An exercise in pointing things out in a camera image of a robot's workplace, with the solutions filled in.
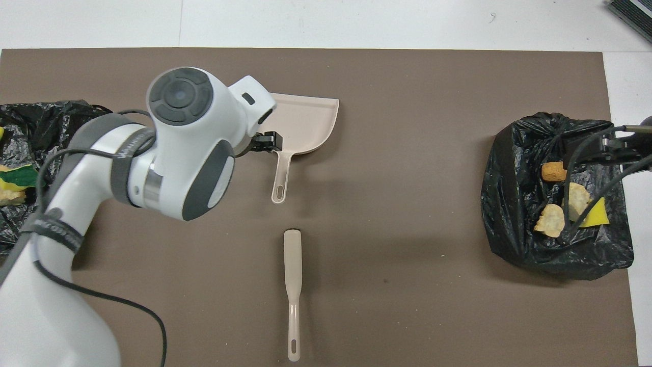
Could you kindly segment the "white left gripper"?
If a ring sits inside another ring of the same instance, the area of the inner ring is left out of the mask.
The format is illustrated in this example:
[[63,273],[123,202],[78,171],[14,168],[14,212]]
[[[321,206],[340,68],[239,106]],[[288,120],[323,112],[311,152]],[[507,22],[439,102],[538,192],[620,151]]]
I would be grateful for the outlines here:
[[231,95],[242,107],[246,136],[251,139],[248,151],[278,152],[283,150],[283,137],[278,132],[255,134],[259,126],[277,107],[274,97],[254,77],[242,77],[228,87]]

